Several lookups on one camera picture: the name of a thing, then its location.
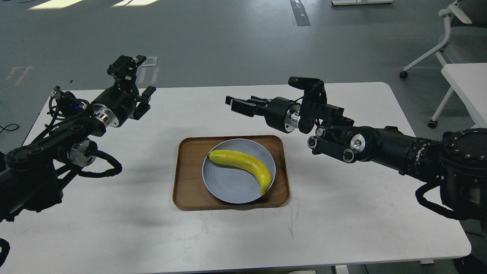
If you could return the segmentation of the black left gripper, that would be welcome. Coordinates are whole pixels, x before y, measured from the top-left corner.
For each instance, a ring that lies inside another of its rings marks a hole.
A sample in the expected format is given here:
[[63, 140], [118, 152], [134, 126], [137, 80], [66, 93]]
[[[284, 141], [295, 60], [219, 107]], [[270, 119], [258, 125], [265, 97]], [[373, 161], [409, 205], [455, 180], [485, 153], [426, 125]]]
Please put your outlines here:
[[151, 109], [149, 102], [156, 87], [148, 86], [139, 95], [136, 86], [137, 69], [145, 60], [140, 54], [136, 57], [121, 55], [108, 66], [107, 73], [113, 77], [114, 84], [91, 103], [94, 117], [105, 127], [120, 127], [131, 117], [140, 120]]

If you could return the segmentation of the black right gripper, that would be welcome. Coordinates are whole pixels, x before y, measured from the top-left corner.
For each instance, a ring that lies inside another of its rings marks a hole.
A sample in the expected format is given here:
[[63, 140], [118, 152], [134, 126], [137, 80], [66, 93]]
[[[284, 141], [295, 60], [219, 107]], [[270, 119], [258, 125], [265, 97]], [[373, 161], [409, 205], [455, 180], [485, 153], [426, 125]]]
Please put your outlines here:
[[230, 105], [231, 111], [245, 116], [264, 116], [266, 124], [276, 130], [289, 133], [299, 127], [301, 105], [285, 97], [274, 99], [251, 96], [243, 100], [226, 96], [225, 104]]

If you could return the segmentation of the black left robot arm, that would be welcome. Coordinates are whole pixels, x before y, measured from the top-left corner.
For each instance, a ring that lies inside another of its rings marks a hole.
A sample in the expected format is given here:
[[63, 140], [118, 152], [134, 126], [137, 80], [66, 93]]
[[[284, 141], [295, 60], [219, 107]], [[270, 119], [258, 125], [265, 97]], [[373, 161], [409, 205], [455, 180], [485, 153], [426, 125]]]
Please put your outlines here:
[[24, 209], [37, 213], [61, 203], [63, 189], [76, 176], [113, 177], [121, 163], [100, 151], [89, 136], [101, 137], [107, 127], [120, 127], [128, 119], [139, 120], [150, 109], [149, 86], [136, 87], [136, 72], [146, 57], [120, 56], [107, 73], [114, 84], [92, 102], [78, 99], [56, 86], [50, 95], [52, 120], [25, 146], [2, 156], [0, 218], [13, 222]]

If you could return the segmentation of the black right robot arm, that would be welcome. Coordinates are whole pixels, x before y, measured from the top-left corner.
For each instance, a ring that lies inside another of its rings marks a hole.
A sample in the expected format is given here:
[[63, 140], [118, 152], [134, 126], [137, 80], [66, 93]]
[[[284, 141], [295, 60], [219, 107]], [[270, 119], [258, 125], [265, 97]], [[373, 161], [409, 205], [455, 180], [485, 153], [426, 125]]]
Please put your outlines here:
[[418, 203], [453, 220], [480, 220], [487, 213], [486, 129], [446, 132], [441, 141], [404, 135], [397, 127], [355, 126], [344, 109], [330, 105], [324, 82], [290, 77], [291, 87], [303, 91], [301, 102], [275, 97], [248, 100], [226, 97], [232, 111], [264, 116], [269, 127], [282, 132], [315, 130], [308, 147], [345, 163], [372, 161], [424, 185], [416, 190]]

